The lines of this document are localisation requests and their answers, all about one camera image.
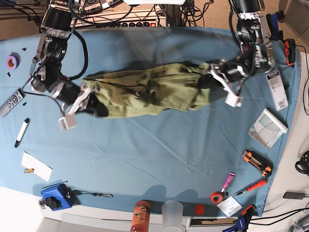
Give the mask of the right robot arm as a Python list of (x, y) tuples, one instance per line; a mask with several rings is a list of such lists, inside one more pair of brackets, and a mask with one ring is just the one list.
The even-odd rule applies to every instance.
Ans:
[(75, 114), (86, 113), (101, 118), (131, 118), (159, 115), (172, 109), (195, 111), (209, 105), (214, 91), (222, 91), (212, 65), (170, 63), (146, 70), (124, 70), (91, 75), (74, 84), (73, 77), (61, 73), (67, 37), (41, 38), (35, 61), (42, 63), (30, 76), (31, 87), (39, 95), (45, 91), (56, 102), (62, 102), (60, 125), (75, 127)]

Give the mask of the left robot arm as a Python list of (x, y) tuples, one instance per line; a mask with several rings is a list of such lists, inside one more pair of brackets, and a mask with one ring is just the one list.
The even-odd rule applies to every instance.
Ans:
[(267, 21), (260, 13), (265, 9), (262, 0), (230, 0), (229, 25), (232, 36), (240, 49), (234, 59), (221, 59), (212, 63), (208, 73), (221, 83), (227, 92), (225, 103), (241, 107), (240, 90), (245, 80), (256, 73), (274, 69), (275, 59), (268, 36)]

